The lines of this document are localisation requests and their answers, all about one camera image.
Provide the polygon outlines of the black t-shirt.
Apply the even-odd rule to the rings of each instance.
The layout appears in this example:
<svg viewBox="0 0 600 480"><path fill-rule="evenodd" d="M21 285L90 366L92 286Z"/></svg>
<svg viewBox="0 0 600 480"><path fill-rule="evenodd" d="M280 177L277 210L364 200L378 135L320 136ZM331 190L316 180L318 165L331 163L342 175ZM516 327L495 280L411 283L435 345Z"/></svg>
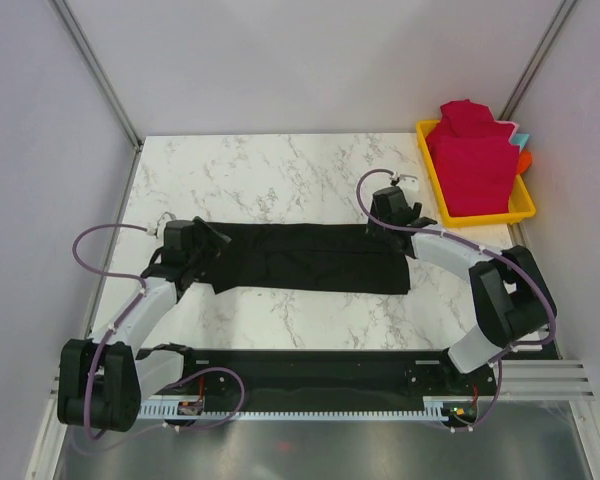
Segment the black t-shirt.
<svg viewBox="0 0 600 480"><path fill-rule="evenodd" d="M199 281L216 294L236 287L406 295L406 258L364 225L235 224L213 227L231 239Z"/></svg>

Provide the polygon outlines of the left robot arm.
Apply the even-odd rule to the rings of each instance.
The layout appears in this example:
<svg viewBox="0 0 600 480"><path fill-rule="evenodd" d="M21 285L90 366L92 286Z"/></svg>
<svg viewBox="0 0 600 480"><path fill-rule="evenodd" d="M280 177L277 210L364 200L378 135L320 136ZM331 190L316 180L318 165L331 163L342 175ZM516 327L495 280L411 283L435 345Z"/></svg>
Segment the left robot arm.
<svg viewBox="0 0 600 480"><path fill-rule="evenodd" d="M230 243L199 217L165 224L161 246L141 273L131 275L137 287L115 317L91 337L63 346L57 404L61 423L81 427L97 441L108 431L128 431L142 401L163 388L178 393L196 388L200 371L185 360L184 348L141 347Z"/></svg>

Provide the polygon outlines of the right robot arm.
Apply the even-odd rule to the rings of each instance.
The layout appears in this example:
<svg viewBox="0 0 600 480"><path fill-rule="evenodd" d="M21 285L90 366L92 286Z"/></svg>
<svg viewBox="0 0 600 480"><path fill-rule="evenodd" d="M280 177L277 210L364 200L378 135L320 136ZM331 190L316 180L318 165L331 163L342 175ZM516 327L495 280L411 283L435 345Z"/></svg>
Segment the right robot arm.
<svg viewBox="0 0 600 480"><path fill-rule="evenodd" d="M420 215L397 186L372 196L367 230L400 253L442 268L470 287L476 325L446 351L438 368L447 392L463 392L474 371L499 358L525 338L548 326L555 330L557 307L531 252L523 246L505 250L482 247L436 221Z"/></svg>

